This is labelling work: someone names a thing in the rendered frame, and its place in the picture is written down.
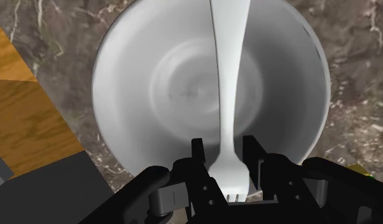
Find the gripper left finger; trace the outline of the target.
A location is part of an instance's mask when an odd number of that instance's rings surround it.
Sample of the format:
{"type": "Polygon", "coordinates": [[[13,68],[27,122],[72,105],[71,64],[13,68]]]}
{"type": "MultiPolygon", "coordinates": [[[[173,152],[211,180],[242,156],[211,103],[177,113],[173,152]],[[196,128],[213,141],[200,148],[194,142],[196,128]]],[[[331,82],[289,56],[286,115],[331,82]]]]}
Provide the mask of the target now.
{"type": "Polygon", "coordinates": [[[186,224],[229,224],[228,202],[205,167],[201,138],[191,141],[192,156],[171,170],[146,168],[80,224],[166,224],[185,209],[186,224]]]}

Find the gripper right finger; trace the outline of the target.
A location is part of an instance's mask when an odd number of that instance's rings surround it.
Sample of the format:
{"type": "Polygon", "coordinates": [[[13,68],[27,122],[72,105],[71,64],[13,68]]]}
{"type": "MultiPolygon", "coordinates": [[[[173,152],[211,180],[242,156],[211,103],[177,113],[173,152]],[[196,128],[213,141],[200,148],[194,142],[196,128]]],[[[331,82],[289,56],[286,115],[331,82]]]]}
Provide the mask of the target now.
{"type": "Polygon", "coordinates": [[[242,138],[242,160],[264,200],[277,199],[273,219],[296,224],[383,224],[383,182],[324,158],[301,165],[242,138]]]}

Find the white plastic fork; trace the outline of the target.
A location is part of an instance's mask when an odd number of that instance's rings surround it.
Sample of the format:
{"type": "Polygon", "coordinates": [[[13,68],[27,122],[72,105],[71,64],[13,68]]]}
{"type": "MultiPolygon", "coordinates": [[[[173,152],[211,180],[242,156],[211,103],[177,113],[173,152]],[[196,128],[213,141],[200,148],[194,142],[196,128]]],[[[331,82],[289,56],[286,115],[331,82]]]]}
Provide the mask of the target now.
{"type": "Polygon", "coordinates": [[[219,93],[219,155],[209,168],[225,200],[244,202],[249,169],[234,143],[235,100],[242,45],[251,0],[209,0],[216,50],[219,93]]]}

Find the yellow object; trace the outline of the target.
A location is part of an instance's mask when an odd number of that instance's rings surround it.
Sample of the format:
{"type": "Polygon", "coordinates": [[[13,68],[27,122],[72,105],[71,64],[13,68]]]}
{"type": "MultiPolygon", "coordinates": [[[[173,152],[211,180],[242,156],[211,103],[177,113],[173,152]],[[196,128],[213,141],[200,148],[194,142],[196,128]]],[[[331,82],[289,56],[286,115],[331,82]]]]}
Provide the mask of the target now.
{"type": "Polygon", "coordinates": [[[364,176],[367,176],[369,178],[375,179],[363,166],[360,164],[352,164],[347,166],[348,169],[355,171],[357,173],[360,173],[364,176]]]}

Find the white bowl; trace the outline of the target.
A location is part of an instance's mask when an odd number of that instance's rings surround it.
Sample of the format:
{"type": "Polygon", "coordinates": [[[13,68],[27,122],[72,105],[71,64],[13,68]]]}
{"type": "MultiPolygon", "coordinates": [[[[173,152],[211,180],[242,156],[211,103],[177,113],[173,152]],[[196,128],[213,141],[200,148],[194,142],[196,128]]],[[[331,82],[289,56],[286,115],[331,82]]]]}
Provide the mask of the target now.
{"type": "MultiPolygon", "coordinates": [[[[218,75],[209,0],[134,0],[111,24],[92,72],[92,105],[111,153],[131,174],[171,168],[201,138],[219,153],[218,75]]],[[[299,164],[328,115],[320,41],[285,0],[251,0],[235,103],[235,151],[253,136],[299,164]]]]}

